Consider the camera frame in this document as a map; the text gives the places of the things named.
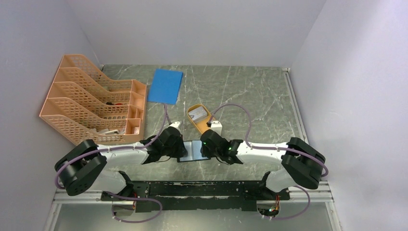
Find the black leather card holder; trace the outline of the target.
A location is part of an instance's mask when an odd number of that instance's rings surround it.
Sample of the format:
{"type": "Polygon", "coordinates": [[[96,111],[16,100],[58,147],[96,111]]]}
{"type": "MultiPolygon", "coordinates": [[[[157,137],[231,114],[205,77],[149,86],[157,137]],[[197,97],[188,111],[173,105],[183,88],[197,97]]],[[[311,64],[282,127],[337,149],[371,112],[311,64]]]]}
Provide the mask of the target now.
{"type": "Polygon", "coordinates": [[[206,157],[202,154],[202,142],[200,140],[184,141],[184,148],[186,152],[182,157],[177,158],[178,163],[194,162],[210,160],[210,157],[206,157]]]}

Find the yellow oval tray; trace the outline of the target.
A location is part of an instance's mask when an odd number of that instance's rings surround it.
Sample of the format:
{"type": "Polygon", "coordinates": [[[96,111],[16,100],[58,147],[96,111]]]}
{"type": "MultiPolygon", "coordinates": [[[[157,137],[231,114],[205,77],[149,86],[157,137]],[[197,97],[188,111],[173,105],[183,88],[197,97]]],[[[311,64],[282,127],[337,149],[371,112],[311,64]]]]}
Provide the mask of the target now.
{"type": "Polygon", "coordinates": [[[201,135],[207,130],[213,130],[218,135],[222,133],[222,124],[203,104],[191,106],[187,110],[187,117],[201,135]]]}

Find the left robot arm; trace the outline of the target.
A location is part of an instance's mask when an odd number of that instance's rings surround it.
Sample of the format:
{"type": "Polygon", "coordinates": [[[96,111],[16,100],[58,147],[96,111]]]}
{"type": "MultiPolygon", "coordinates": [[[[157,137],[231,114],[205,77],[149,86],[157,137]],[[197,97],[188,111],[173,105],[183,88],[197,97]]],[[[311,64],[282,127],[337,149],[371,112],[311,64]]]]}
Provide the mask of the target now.
{"type": "Polygon", "coordinates": [[[134,184],[119,166],[156,163],[163,156],[180,159],[187,154],[182,134],[175,124],[132,144],[109,146],[87,139],[55,164],[54,183],[69,196],[98,190],[127,200],[136,195],[134,184]]]}

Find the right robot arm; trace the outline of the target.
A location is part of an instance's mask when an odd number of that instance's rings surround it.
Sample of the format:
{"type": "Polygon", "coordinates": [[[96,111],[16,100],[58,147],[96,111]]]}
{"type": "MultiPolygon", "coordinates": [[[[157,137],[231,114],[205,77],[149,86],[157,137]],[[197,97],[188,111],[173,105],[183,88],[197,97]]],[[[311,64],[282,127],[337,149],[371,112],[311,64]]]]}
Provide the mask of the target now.
{"type": "Polygon", "coordinates": [[[202,155],[216,157],[227,164],[264,163],[277,166],[278,170],[267,173],[260,185],[260,194],[272,199],[285,188],[300,186],[315,190],[326,176],[326,158],[298,137],[287,143],[265,144],[243,140],[230,140],[209,129],[200,137],[202,155]]]}

